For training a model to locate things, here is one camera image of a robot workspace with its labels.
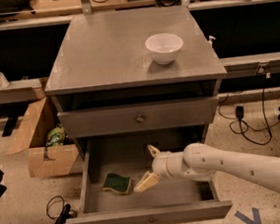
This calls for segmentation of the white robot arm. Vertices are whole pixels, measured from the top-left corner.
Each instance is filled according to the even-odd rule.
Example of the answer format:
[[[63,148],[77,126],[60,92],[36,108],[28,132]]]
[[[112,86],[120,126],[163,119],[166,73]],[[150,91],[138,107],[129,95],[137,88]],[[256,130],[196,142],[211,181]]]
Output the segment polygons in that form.
[[[153,145],[152,173],[146,172],[135,191],[143,192],[163,179],[211,181],[216,171],[228,173],[280,193],[280,157],[220,150],[206,144],[187,145],[182,152],[161,152]]]

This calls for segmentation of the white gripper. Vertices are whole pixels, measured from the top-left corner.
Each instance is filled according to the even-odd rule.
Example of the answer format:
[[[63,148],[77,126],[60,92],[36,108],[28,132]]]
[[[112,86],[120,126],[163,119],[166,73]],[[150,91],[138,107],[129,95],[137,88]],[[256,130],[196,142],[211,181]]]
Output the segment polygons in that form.
[[[183,152],[163,152],[153,145],[147,146],[150,155],[154,158],[152,162],[153,173],[146,172],[134,188],[136,192],[143,192],[156,185],[160,178],[174,179],[182,178],[186,168]]]

